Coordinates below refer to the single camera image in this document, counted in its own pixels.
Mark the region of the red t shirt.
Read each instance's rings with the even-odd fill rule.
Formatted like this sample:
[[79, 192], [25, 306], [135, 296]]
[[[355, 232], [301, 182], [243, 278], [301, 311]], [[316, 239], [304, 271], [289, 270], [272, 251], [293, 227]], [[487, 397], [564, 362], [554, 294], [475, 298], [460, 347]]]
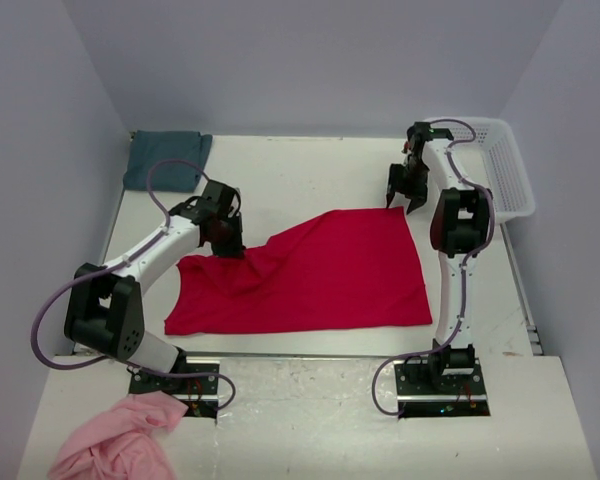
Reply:
[[191, 255], [169, 336], [273, 334], [432, 324], [420, 258], [401, 208], [334, 210], [248, 248]]

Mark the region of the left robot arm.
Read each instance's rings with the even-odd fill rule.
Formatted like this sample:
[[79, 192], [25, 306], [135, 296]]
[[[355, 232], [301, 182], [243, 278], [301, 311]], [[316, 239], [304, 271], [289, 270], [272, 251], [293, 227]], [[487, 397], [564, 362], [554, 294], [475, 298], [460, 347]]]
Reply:
[[146, 331], [143, 296], [205, 245], [221, 258], [241, 258], [241, 206], [236, 188], [209, 180], [200, 195], [164, 208], [163, 223], [136, 247], [103, 266], [81, 266], [70, 289], [65, 336], [129, 366], [176, 376], [183, 353]]

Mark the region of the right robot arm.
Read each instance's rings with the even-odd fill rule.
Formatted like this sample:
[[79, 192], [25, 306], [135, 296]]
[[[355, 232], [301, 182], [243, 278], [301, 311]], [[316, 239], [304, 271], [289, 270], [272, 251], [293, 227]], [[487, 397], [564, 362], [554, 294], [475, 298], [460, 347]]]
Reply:
[[468, 137], [461, 139], [442, 126], [451, 122], [420, 121], [407, 129], [405, 160], [390, 166], [385, 195], [387, 205], [396, 195], [404, 196], [410, 214], [426, 204], [430, 179], [439, 190], [430, 243], [440, 264], [440, 313], [432, 349], [424, 355], [429, 377], [437, 383], [453, 375], [473, 374], [470, 280], [477, 257], [495, 230], [491, 192], [470, 179], [453, 157], [455, 147], [476, 141], [477, 134], [468, 123], [457, 120], [468, 131]]

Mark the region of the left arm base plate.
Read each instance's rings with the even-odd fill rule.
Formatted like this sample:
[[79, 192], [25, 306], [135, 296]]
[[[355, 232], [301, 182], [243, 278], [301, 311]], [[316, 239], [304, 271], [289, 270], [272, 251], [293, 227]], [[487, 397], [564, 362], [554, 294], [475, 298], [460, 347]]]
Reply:
[[150, 375], [128, 367], [129, 394], [163, 392], [186, 407], [185, 417], [217, 419], [220, 363], [211, 359], [187, 359], [177, 367], [178, 373], [195, 373], [195, 378], [167, 378]]

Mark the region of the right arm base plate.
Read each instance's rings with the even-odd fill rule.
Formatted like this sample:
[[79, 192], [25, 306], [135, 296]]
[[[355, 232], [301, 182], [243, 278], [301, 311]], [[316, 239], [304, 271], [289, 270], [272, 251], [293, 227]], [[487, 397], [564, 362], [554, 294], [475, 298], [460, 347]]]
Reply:
[[471, 346], [398, 361], [394, 373], [400, 419], [490, 414], [481, 364]]

